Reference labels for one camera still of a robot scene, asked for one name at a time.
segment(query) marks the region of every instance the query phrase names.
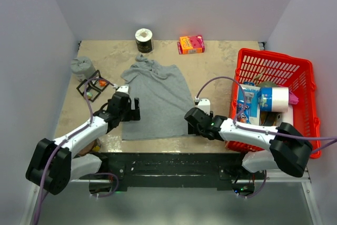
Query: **blue and white packaging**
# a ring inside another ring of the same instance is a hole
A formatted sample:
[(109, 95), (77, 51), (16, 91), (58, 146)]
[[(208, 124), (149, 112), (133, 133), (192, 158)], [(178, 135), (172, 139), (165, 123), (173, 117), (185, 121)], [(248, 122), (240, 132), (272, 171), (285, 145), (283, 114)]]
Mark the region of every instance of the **blue and white packaging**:
[[(251, 85), (241, 85), (244, 90), (244, 96), (246, 98), (246, 108), (244, 112), (239, 115), (238, 121), (253, 125), (260, 125), (260, 106), (258, 103), (258, 93), (260, 91), (260, 88), (257, 86), (251, 86)], [(238, 113), (241, 108), (243, 107), (243, 94), (241, 90), (239, 89), (238, 95), (237, 95), (237, 106), (236, 106), (236, 112)]]
[(288, 87), (263, 87), (258, 97), (261, 111), (280, 113), (286, 113), (288, 111)]

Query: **black metal base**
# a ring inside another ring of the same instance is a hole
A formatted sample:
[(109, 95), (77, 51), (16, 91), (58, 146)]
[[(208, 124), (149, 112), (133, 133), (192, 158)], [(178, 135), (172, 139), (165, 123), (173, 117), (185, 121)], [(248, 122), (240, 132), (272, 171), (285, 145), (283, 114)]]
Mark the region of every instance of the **black metal base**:
[[(101, 76), (101, 73), (99, 70), (96, 70), (94, 72), (94, 74), (91, 75), (91, 77), (89, 79), (92, 79), (93, 77), (99, 77), (99, 78), (102, 78)], [(83, 80), (80, 85), (76, 88), (78, 90), (78, 92), (80, 93), (80, 95), (84, 96), (84, 84), (86, 83), (87, 79)], [(93, 97), (91, 97), (89, 100), (91, 102), (94, 102), (98, 96), (105, 90), (105, 88), (108, 87), (108, 84), (106, 84), (106, 86), (100, 88), (99, 85), (97, 86), (97, 84), (99, 84), (99, 81), (98, 80), (95, 80), (95, 81), (91, 81), (88, 83), (88, 86), (86, 88), (86, 91), (89, 92), (91, 90), (94, 90), (97, 94)]]
[[(216, 188), (233, 190), (232, 180), (252, 176), (241, 166), (243, 155), (195, 153), (102, 153), (108, 169), (120, 180), (118, 191), (128, 187)], [(82, 179), (107, 179), (86, 176)], [(255, 179), (263, 179), (255, 173)], [(90, 183), (90, 189), (110, 190), (111, 184)]]

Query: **red plastic basket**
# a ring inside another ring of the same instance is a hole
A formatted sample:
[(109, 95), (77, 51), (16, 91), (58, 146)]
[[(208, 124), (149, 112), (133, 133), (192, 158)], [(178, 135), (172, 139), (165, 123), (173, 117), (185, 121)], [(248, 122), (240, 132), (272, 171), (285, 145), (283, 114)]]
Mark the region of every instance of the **red plastic basket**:
[[(289, 87), (298, 98), (299, 103), (293, 106), (294, 127), (303, 136), (320, 136), (320, 119), (316, 114), (314, 73), (312, 63), (308, 60), (290, 57), (288, 55), (257, 51), (242, 48), (239, 51), (235, 79), (240, 83), (251, 81), (258, 74), (263, 73), (257, 84), (272, 81), (275, 84)], [(236, 98), (238, 86), (233, 83), (230, 117), (236, 114)], [(320, 141), (312, 141), (313, 148), (321, 146)], [(229, 141), (226, 147), (230, 150), (247, 152), (260, 151), (259, 147), (242, 142)], [(312, 154), (310, 158), (319, 158), (321, 151)]]

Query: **beige table surface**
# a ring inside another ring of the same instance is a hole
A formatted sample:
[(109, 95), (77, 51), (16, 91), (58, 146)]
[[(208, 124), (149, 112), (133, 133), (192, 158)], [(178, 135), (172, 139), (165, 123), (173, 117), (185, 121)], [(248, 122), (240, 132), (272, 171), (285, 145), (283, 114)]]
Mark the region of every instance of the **beige table surface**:
[[(154, 41), (154, 51), (144, 54), (149, 59), (157, 60), (164, 66), (175, 64), (184, 75), (193, 97), (209, 79), (227, 75), (234, 76), (239, 49), (246, 47), (258, 50), (257, 42), (247, 41), (206, 41), (205, 53), (179, 55), (176, 41)], [(124, 84), (121, 74), (130, 68), (138, 54), (134, 41), (82, 41), (77, 56), (88, 56), (102, 77), (118, 85)], [(76, 90), (79, 81), (72, 76), (61, 116), (58, 121), (56, 136), (62, 136), (89, 118), (89, 111), (84, 99)], [(211, 100), (214, 114), (228, 116), (231, 100), (231, 81), (216, 80), (202, 92), (201, 97)], [(108, 87), (95, 102), (93, 111), (98, 110), (114, 90)], [(100, 137), (102, 152), (230, 152), (224, 142), (210, 141), (200, 136), (188, 136), (157, 140), (122, 141), (123, 123), (110, 133)]]

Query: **pink object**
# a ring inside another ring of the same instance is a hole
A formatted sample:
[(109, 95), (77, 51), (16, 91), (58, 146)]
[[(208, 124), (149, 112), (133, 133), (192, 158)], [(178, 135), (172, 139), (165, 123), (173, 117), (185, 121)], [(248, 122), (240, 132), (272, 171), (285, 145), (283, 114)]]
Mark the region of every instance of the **pink object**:
[(299, 102), (299, 98), (294, 93), (289, 91), (289, 104), (290, 105), (297, 105), (298, 102)]

